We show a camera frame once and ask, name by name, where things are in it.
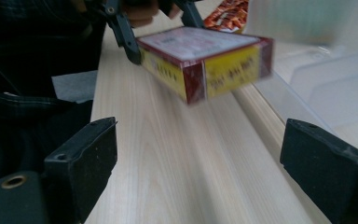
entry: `cardboard box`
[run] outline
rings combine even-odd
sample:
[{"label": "cardboard box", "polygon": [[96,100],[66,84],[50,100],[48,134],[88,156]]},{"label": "cardboard box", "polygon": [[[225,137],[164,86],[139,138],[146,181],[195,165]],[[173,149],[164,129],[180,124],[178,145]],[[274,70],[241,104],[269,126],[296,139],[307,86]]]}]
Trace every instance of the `cardboard box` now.
[{"label": "cardboard box", "polygon": [[270,38],[179,27],[138,44],[143,67],[189,105],[271,73]]}]

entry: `metal grommet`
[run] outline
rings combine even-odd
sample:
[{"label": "metal grommet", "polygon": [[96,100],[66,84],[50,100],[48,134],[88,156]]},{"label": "metal grommet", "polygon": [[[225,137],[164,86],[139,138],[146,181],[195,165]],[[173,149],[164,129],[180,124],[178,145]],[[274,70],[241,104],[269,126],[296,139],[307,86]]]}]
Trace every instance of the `metal grommet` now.
[{"label": "metal grommet", "polygon": [[107,13],[109,13],[110,15],[115,14],[115,9],[113,7],[109,7],[107,10]]},{"label": "metal grommet", "polygon": [[6,179],[2,184],[2,189],[14,189],[16,187],[21,186],[23,183],[27,181],[27,177],[25,175],[14,175],[11,178]]}]

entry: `wooden surface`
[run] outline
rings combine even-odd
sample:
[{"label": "wooden surface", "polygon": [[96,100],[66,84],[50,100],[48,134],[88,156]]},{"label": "wooden surface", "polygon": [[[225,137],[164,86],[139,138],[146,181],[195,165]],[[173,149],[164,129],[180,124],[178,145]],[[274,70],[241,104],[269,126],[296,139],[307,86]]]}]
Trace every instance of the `wooden surface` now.
[{"label": "wooden surface", "polygon": [[[178,25],[160,15],[136,34]],[[118,162],[87,223],[328,223],[283,172],[283,125],[253,86],[187,106],[106,32],[92,119],[117,118]]]}]

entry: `yellow label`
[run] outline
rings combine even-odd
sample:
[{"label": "yellow label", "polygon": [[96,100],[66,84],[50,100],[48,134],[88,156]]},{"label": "yellow label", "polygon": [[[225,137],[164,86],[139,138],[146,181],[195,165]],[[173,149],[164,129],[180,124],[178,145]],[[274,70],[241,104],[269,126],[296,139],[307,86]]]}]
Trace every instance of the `yellow label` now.
[{"label": "yellow label", "polygon": [[259,57],[259,47],[253,46],[205,60],[208,97],[256,81]]},{"label": "yellow label", "polygon": [[141,49],[141,54],[142,66],[186,100],[185,79],[180,67],[145,49]]}]

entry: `hand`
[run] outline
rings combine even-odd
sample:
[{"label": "hand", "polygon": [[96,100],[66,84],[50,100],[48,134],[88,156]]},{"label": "hand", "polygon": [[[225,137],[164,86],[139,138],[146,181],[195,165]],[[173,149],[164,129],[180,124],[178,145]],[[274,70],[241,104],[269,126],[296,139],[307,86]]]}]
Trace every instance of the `hand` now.
[{"label": "hand", "polygon": [[[127,13],[130,24],[132,27],[145,26],[152,23],[153,17],[158,14],[158,3],[153,1],[149,6],[123,6],[123,10]],[[180,8],[177,5],[172,5],[169,18],[172,20],[180,12]]]}]

